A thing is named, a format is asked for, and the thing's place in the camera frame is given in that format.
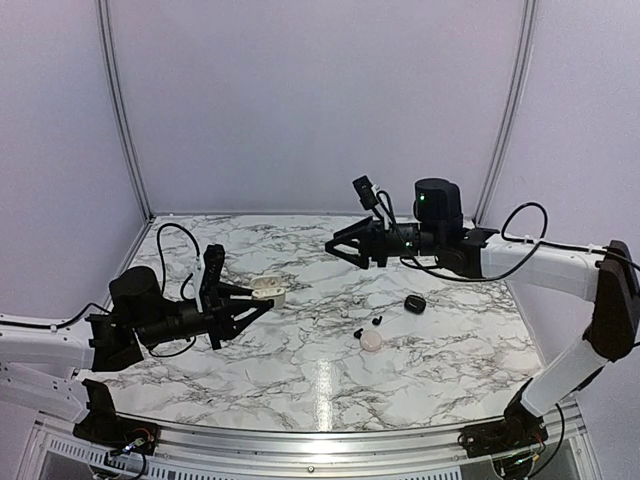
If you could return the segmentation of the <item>white earbud charging case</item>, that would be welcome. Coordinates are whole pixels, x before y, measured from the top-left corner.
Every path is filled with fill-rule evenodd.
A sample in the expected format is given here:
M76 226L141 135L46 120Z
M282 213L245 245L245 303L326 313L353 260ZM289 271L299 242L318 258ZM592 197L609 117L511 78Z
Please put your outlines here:
M249 283L254 300L272 300L275 308L280 308L286 301L286 289L283 279L278 275L264 275L253 278Z

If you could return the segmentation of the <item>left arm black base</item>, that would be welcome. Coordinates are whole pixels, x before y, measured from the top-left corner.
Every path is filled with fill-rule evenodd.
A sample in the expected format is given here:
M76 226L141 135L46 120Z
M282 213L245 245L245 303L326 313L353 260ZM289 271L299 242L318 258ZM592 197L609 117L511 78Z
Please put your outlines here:
M119 450L141 440L142 444L135 444L133 450L144 455L154 453L158 442L158 424L119 415L106 385L89 379L81 384L88 394L88 413L74 425L74 437Z

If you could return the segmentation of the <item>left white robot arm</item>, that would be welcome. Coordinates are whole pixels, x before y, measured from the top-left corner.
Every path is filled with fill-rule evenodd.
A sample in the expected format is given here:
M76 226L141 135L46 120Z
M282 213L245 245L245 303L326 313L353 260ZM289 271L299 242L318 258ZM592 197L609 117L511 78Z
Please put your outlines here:
M106 445L125 438L126 423L111 411L108 388L36 371L60 366L91 372L120 372L144 358L144 351L174 340L208 336L213 349L235 339L278 300L227 284L217 270L206 274L198 299L173 301L161 292L155 272L133 267L109 285L111 310L86 306L61 323L1 323L1 397L77 423Z

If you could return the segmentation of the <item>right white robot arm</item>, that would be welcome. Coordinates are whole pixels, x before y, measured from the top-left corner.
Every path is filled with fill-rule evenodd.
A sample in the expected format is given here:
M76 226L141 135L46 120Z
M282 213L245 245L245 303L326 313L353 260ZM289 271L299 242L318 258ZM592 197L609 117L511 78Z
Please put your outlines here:
M459 284L506 282L567 297L590 315L583 331L522 386L495 430L506 448L529 437L542 417L588 385L605 366L636 347L639 327L639 266L627 245L553 242L544 232L514 236L505 227L467 227L459 187L446 179L414 184L411 222L401 222L390 195L368 177L353 187L369 216L326 242L327 253L361 269L397 258L442 281Z

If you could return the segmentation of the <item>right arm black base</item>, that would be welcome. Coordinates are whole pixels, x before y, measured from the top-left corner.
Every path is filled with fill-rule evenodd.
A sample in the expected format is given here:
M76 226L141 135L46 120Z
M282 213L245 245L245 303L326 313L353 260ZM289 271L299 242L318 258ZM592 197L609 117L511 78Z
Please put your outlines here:
M476 458L540 445L547 439L543 417L527 410L518 393L508 403L500 419L463 427L457 442L469 458Z

